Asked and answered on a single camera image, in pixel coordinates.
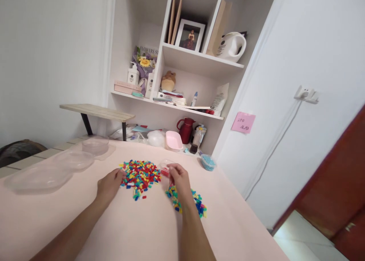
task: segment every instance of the pink box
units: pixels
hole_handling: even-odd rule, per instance
[[[114,91],[122,92],[125,94],[132,94],[133,92],[141,93],[142,88],[127,82],[114,80]]]

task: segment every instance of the picture frame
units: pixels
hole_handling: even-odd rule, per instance
[[[204,33],[205,24],[181,19],[175,46],[199,52],[203,43]]]

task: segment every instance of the forearm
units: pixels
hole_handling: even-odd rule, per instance
[[[31,261],[74,260],[107,206],[97,200],[93,201]]]
[[[181,261],[216,260],[206,237],[194,200],[182,204]]]

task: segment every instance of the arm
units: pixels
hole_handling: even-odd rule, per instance
[[[124,171],[115,169],[103,179],[100,179],[95,200],[70,225],[37,253],[31,261],[74,260],[84,246],[96,222],[118,192],[125,175]]]
[[[215,261],[191,193],[188,172],[179,164],[169,164],[170,180],[175,183],[182,208],[180,260]]]

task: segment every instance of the brown door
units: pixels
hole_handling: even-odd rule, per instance
[[[296,210],[329,239],[362,209],[365,204],[365,107],[336,142],[303,194]]]
[[[333,242],[348,260],[365,260],[365,208],[335,236]]]

